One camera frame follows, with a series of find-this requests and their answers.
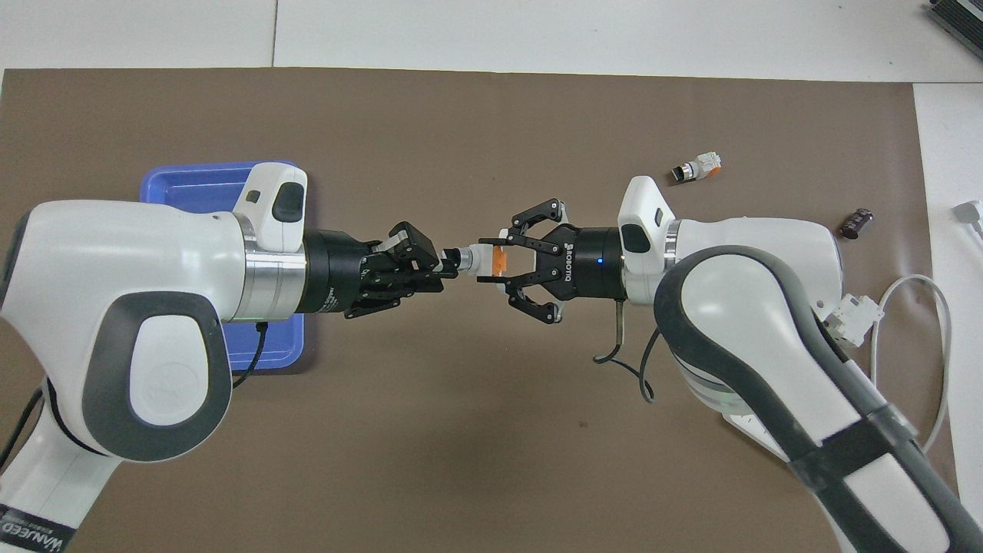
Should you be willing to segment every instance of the white cable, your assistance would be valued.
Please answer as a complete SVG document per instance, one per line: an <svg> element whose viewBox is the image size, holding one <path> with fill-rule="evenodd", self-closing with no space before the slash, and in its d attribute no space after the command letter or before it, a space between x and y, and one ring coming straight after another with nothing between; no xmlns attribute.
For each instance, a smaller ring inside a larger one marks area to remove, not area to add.
<svg viewBox="0 0 983 553"><path fill-rule="evenodd" d="M922 446L922 450L927 453L929 448L932 447L932 444L935 443L935 439L939 437L939 432L942 431L942 422L945 420L946 413L949 411L949 357L953 347L953 317L949 310L949 302L946 301L946 295L942 293L942 289L933 280L924 275L902 276L895 280L888 286L888 289L885 290L884 295L881 297L881 303L878 304L881 311L885 310L884 306L887 305L888 299L897 287L909 280L921 280L928 284L935 292L936 297L939 298L939 305L943 311L943 313L939 314L939 324L942 332L942 398L939 400L939 410L935 414L935 422L932 424L932 430L929 432L928 439L925 440L925 445ZM880 329L881 322L875 322L870 340L870 380L874 383L875 388L877 387L877 342Z"/></svg>

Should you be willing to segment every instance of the black strap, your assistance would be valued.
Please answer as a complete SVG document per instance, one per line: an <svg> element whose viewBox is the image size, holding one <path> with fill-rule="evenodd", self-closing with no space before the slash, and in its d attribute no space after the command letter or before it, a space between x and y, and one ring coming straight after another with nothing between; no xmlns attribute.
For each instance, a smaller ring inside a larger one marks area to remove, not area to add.
<svg viewBox="0 0 983 553"><path fill-rule="evenodd" d="M806 487L820 492L912 440L911 426L893 405L886 404L791 461L788 467Z"/></svg>

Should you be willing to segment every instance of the blue tray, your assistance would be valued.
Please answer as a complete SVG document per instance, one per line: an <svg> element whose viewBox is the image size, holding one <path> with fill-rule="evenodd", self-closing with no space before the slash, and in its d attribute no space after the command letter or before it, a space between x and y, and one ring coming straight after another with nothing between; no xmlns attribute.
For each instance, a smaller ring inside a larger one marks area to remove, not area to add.
<svg viewBox="0 0 983 553"><path fill-rule="evenodd" d="M206 163L157 167L144 177L140 201L165 204L193 214L228 212L236 205L250 169L261 161ZM229 364L234 371L246 370L260 335L252 323L222 325ZM280 369L297 360L304 350L304 316L270 323L266 344L257 370Z"/></svg>

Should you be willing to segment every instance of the white plug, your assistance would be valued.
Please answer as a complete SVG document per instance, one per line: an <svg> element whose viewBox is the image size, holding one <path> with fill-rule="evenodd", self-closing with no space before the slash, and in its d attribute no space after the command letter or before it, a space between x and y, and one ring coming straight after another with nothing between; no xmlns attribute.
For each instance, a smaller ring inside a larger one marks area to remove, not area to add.
<svg viewBox="0 0 983 553"><path fill-rule="evenodd" d="M965 204L959 204L953 208L953 213L959 222L971 224L973 230L983 232L983 227L980 226L980 219L983 218L983 202L971 200Z"/></svg>
<svg viewBox="0 0 983 553"><path fill-rule="evenodd" d="M672 177L676 182L700 180L721 170L721 157L716 152L699 154L696 159L687 161L672 169Z"/></svg>
<svg viewBox="0 0 983 553"><path fill-rule="evenodd" d="M823 325L839 345L860 347L867 331L883 318L884 311L874 300L846 294Z"/></svg>

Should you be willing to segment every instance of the capacitor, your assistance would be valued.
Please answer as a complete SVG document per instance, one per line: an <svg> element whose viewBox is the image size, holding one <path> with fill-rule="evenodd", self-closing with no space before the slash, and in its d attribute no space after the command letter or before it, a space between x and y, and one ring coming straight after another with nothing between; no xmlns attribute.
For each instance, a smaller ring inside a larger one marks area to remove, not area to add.
<svg viewBox="0 0 983 553"><path fill-rule="evenodd" d="M853 215L839 228L839 233L842 234L843 238L856 240L863 227L872 220L874 220L874 214L870 210L861 208L853 212Z"/></svg>

